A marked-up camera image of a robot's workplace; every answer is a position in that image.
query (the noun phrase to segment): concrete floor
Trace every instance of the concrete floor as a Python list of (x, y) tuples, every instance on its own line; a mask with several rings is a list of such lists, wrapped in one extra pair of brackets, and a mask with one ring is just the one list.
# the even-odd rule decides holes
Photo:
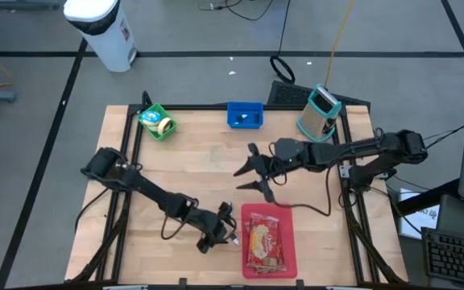
[[(199, 11), (196, 0), (123, 0), (123, 7), (141, 52), (253, 53), (278, 49), (286, 3), (275, 0), (255, 23), (226, 10)], [(464, 1), (449, 3), (464, 32)], [(255, 16), (266, 4), (244, 2), (237, 10)], [(283, 51), (329, 51), (347, 6), (348, 0), (293, 1)], [(61, 10), (0, 11), (0, 52), (75, 52), (80, 41)], [(439, 0), (356, 2), (338, 50), (463, 52)], [(310, 87), (325, 79), (326, 57), (284, 59), (297, 85)], [(0, 57), (14, 74), (18, 94), (15, 103), (0, 103), (0, 267), (73, 61)], [(95, 150), (107, 105), (137, 103), (145, 89), (164, 104), (265, 102), (275, 79), (267, 57), (139, 58), (123, 74), (106, 71), (98, 58), (84, 58), (6, 286), (63, 280), (85, 193), (79, 169)], [(427, 136), (464, 124), (464, 57), (338, 57), (329, 87), (371, 102), (372, 122), (385, 131), (407, 128)], [(399, 176), (426, 187), (455, 178), (463, 138), (459, 133), (439, 143), (420, 166), (400, 166)], [(401, 242), (411, 281), (425, 283), (416, 253), (420, 245)]]

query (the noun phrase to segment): trash can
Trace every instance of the trash can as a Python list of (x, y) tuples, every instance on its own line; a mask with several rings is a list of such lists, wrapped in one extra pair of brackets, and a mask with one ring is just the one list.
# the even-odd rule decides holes
[(111, 72), (130, 69), (137, 48), (121, 0), (68, 0), (64, 16)]

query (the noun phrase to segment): blue container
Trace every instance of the blue container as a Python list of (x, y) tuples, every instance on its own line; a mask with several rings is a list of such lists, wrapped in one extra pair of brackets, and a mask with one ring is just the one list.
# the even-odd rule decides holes
[(230, 128), (259, 129), (263, 125), (263, 111), (263, 103), (230, 101), (226, 104), (226, 121)]

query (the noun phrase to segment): wooden tabletop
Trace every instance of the wooden tabletop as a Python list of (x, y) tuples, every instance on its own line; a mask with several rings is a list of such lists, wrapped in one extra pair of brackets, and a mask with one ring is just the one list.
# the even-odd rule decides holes
[[(126, 120), (126, 106), (108, 106), (97, 144), (119, 148)], [(353, 140), (373, 136), (370, 117), (365, 106), (347, 106)], [(199, 208), (216, 211), (222, 201), (232, 201), (234, 218), (241, 224), (240, 208), (245, 203), (264, 203), (261, 193), (237, 190), (236, 186), (257, 180), (255, 173), (232, 177), (250, 154), (247, 144), (257, 143), (259, 150), (269, 155), (268, 144), (280, 137), (307, 140), (296, 126), (298, 111), (265, 111), (264, 125), (258, 130), (231, 130), (224, 110), (173, 110), (178, 122), (177, 132), (164, 142), (155, 141), (143, 133), (139, 162), (142, 174), (162, 188), (184, 193), (200, 201)], [(132, 134), (128, 155), (131, 155)], [(87, 160), (81, 160), (80, 166)], [(373, 158), (359, 160), (360, 164)], [(308, 203), (326, 210), (325, 173), (299, 170), (288, 174), (285, 186), (272, 185), (278, 201)], [(338, 171), (329, 177), (332, 214), (321, 216), (309, 209), (292, 210), (298, 267), (297, 279), (305, 285), (356, 285), (345, 214), (338, 205), (340, 193)], [(384, 182), (376, 180), (373, 187), (386, 191)], [(92, 200), (103, 187), (90, 181), (84, 204)], [(365, 193), (367, 215), (375, 247), (398, 276), (407, 279), (399, 239), (387, 197), (376, 191)], [(66, 279), (78, 274), (101, 245), (110, 194), (93, 205), (81, 218), (74, 239)], [(206, 255), (196, 243), (200, 233), (186, 226), (173, 239), (164, 241), (160, 227), (164, 219), (157, 205), (139, 193), (133, 193), (130, 217), (123, 252), (120, 284), (178, 284), (187, 278), (188, 284), (273, 284), (294, 285), (295, 280), (246, 280), (241, 270), (241, 247), (217, 245)], [(166, 234), (178, 224), (168, 222)], [(362, 246), (365, 280), (369, 279), (367, 257)], [(109, 261), (114, 259), (114, 248)], [(110, 277), (107, 267), (106, 277)]]

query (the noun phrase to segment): snack package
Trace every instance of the snack package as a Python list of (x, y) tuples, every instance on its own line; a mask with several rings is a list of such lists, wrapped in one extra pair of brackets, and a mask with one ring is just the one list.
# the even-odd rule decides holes
[(285, 270), (279, 220), (252, 213), (247, 232), (250, 238), (246, 265), (258, 274)]

